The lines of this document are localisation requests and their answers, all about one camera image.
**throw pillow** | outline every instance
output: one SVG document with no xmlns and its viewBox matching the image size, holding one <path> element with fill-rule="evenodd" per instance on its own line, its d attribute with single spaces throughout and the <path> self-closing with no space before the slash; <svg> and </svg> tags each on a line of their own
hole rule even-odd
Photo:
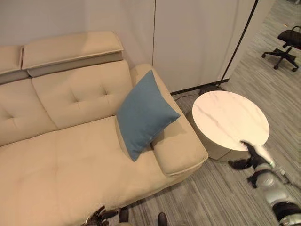
<svg viewBox="0 0 301 226">
<path fill-rule="evenodd" d="M 161 96 L 152 70 L 130 91 L 117 111 L 117 120 L 129 156 L 136 161 L 165 127 L 180 114 Z"/>
</svg>

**office chair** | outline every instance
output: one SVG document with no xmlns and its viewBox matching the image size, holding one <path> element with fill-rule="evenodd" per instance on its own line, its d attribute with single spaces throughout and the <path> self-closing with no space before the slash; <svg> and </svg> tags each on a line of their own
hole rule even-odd
<svg viewBox="0 0 301 226">
<path fill-rule="evenodd" d="M 292 48 L 301 49 L 301 33 L 300 33 L 300 26 L 295 26 L 291 30 L 287 30 L 282 32 L 280 35 L 278 35 L 278 39 L 285 41 L 285 44 L 283 45 L 283 48 L 289 46 L 286 52 L 281 51 L 279 49 L 275 49 L 273 52 L 265 52 L 262 55 L 262 58 L 265 58 L 266 54 L 268 55 L 274 55 L 281 57 L 277 64 L 274 66 L 274 69 L 278 69 L 278 65 L 283 59 L 288 60 L 291 64 L 295 66 L 295 68 L 292 69 L 293 72 L 297 71 L 299 66 L 295 63 L 295 56 L 288 54 Z"/>
</svg>

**sofa armrest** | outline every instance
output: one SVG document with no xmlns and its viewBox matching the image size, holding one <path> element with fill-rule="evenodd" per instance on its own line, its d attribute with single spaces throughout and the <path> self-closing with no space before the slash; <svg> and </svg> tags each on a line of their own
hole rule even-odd
<svg viewBox="0 0 301 226">
<path fill-rule="evenodd" d="M 162 97 L 181 115 L 152 142 L 153 151 L 162 172 L 166 176 L 174 176 L 200 166 L 208 158 L 208 153 L 151 65 L 138 65 L 131 69 L 133 86 L 149 70 L 154 73 Z"/>
</svg>

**black shoe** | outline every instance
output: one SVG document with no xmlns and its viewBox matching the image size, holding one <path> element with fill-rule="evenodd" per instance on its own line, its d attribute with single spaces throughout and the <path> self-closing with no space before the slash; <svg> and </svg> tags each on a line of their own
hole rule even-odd
<svg viewBox="0 0 301 226">
<path fill-rule="evenodd" d="M 123 207 L 119 213 L 119 223 L 128 222 L 128 209 Z"/>
<path fill-rule="evenodd" d="M 159 213 L 158 226 L 167 226 L 167 217 L 166 217 L 165 213 Z"/>
</svg>

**baseboard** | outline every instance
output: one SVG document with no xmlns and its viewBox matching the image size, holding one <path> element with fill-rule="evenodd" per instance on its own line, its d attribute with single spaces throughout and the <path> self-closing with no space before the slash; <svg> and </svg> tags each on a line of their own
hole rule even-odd
<svg viewBox="0 0 301 226">
<path fill-rule="evenodd" d="M 228 82 L 230 79 L 224 79 L 222 80 L 222 83 L 224 82 Z M 200 85 L 200 86 L 195 86 L 195 87 L 191 87 L 191 88 L 188 88 L 188 89 L 182 89 L 182 90 L 179 90 L 179 91 L 175 91 L 175 92 L 171 92 L 170 94 L 171 95 L 175 95 L 175 94 L 179 94 L 179 93 L 184 93 L 184 92 L 188 92 L 188 91 L 192 91 L 192 90 L 196 90 L 196 89 L 200 89 L 204 86 L 209 86 L 209 85 L 216 85 L 218 84 L 220 81 L 215 81 L 215 82 L 211 82 L 211 83 L 208 83 L 208 84 L 204 84 L 204 85 Z"/>
</svg>

